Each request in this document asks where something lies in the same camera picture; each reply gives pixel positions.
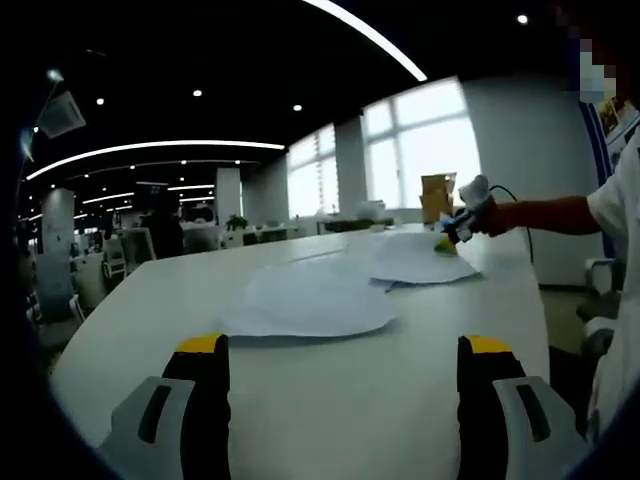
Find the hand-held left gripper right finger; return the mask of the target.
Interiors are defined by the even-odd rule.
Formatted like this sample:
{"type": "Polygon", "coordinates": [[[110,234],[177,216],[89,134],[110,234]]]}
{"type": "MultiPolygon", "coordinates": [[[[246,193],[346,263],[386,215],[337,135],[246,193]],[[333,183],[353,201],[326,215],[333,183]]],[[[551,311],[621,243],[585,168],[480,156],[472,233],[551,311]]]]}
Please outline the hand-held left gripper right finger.
{"type": "Polygon", "coordinates": [[[563,479],[587,451],[570,405],[494,338],[458,338],[457,392],[460,479],[563,479]]]}

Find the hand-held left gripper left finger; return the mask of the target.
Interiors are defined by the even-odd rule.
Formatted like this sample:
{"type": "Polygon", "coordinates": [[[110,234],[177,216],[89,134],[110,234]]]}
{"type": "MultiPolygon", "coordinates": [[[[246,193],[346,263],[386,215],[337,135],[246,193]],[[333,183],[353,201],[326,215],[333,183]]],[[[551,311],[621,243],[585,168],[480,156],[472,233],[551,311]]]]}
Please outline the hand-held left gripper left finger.
{"type": "Polygon", "coordinates": [[[100,450],[125,479],[229,479],[229,391],[228,337],[187,339],[113,410],[100,450]]]}

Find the person's right hand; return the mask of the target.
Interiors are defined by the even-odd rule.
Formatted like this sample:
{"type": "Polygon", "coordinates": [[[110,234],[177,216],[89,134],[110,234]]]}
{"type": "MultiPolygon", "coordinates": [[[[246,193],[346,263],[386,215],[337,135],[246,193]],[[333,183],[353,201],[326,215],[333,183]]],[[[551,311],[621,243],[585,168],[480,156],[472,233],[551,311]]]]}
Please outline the person's right hand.
{"type": "Polygon", "coordinates": [[[490,237],[497,237],[508,230],[506,211],[492,196],[489,196],[483,206],[476,211],[474,231],[490,237]]]}

